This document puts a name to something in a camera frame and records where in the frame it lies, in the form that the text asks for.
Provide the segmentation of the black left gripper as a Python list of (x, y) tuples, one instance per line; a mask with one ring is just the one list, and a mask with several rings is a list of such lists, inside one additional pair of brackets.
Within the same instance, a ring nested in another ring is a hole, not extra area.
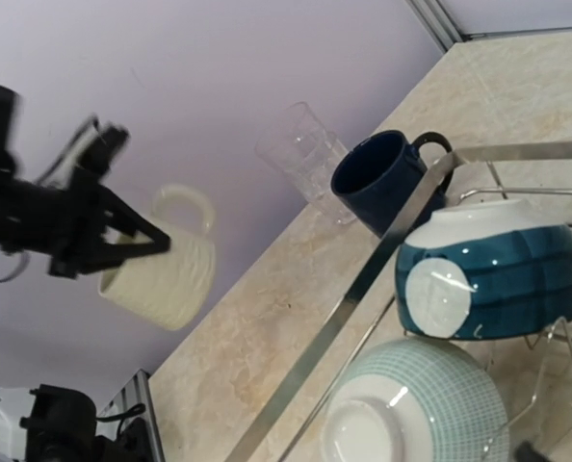
[[(0, 177), (0, 250), (49, 256), (49, 274), (77, 278), (166, 253), (170, 237), (102, 185), (128, 131), (88, 117), (36, 180)], [(131, 239), (107, 244), (108, 227)]]

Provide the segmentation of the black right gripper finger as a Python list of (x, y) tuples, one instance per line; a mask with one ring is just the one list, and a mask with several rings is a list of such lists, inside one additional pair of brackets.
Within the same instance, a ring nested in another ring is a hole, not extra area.
[(522, 442), (514, 451), (515, 462), (551, 462), (547, 456), (539, 452), (531, 442)]

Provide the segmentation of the white ceramic mug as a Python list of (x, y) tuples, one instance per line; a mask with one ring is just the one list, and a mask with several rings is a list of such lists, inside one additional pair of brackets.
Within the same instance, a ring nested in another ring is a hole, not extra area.
[[(201, 213), (197, 234), (166, 218), (169, 205), (185, 201)], [(216, 216), (203, 192), (181, 184), (163, 186), (153, 196), (151, 212), (143, 217), (170, 237), (170, 250), (103, 271), (99, 294), (166, 330), (183, 328), (199, 312), (214, 282), (217, 255), (209, 232)]]

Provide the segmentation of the teal white ceramic bowl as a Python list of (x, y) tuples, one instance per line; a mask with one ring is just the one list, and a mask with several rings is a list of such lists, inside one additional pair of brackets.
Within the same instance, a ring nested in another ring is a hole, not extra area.
[(572, 321), (572, 230), (525, 199), (445, 208), (405, 238), (394, 280), (408, 332), (465, 341), (531, 335)]

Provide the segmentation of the clear glass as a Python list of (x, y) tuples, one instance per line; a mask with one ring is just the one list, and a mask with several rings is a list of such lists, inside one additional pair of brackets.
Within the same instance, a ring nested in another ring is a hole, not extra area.
[(338, 224), (349, 224), (354, 214), (335, 195), (331, 188), (333, 173), (348, 149), (334, 132), (316, 132), (298, 139), (301, 162), (297, 168), (301, 192), (308, 202)]
[(330, 181), (348, 150), (307, 103), (295, 103), (280, 113), (263, 132), (254, 152), (282, 173), (309, 204), (335, 221), (343, 220)]

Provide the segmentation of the dark blue mug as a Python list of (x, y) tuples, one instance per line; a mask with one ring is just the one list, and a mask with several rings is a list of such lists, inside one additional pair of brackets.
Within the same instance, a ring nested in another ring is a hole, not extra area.
[(420, 148), (434, 143), (449, 153), (449, 141), (426, 132), (409, 141), (398, 130), (379, 132), (358, 144), (333, 173), (335, 195), (377, 237), (388, 230), (428, 171)]

